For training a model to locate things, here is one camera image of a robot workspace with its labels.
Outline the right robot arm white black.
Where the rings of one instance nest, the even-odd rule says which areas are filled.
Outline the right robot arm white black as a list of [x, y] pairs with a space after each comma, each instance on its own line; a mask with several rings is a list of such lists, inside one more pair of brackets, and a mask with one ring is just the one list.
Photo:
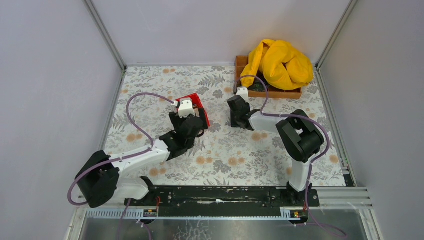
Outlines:
[[250, 104], [239, 95], [231, 97], [227, 103], [231, 120], [238, 127], [279, 134], [292, 158], [292, 175], [287, 187], [297, 193], [308, 190], [312, 163], [326, 154], [319, 154], [321, 146], [330, 140], [326, 130], [301, 109], [291, 114], [262, 113], [259, 109], [251, 110]]

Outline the red plastic bin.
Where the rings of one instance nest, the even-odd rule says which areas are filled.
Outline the red plastic bin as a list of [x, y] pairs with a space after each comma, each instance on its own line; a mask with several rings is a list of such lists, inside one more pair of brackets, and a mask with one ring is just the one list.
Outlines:
[[176, 107], [176, 113], [175, 113], [176, 121], [178, 123], [182, 123], [184, 120], [186, 120], [189, 117], [188, 116], [187, 118], [180, 118], [179, 115], [178, 115], [178, 107], [180, 105], [179, 101], [180, 101], [180, 99], [183, 99], [183, 98], [191, 98], [191, 100], [193, 102], [193, 108], [194, 108], [194, 111], [195, 111], [195, 115], [190, 115], [190, 116], [195, 116], [195, 117], [200, 118], [203, 121], [203, 129], [207, 130], [210, 127], [210, 121], [209, 121], [209, 118], [208, 118], [208, 114], [207, 114], [206, 110], [204, 109], [203, 104], [200, 100], [200, 97], [198, 96], [197, 93], [192, 93], [192, 94], [189, 94], [187, 96], [183, 96], [183, 97], [180, 97], [180, 98], [177, 98], [176, 100], [174, 100], [173, 105]]

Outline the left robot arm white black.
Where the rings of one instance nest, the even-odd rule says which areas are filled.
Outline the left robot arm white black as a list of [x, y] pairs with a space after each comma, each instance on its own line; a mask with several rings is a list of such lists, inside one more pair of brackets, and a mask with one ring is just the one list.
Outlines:
[[169, 117], [174, 129], [156, 139], [152, 146], [107, 155], [103, 150], [95, 152], [75, 177], [73, 187], [78, 186], [85, 198], [84, 205], [100, 207], [110, 200], [141, 200], [155, 187], [145, 177], [129, 178], [128, 175], [149, 164], [160, 164], [181, 155], [195, 145], [196, 138], [209, 128], [209, 120], [203, 108], [199, 114], [180, 118], [171, 112]]

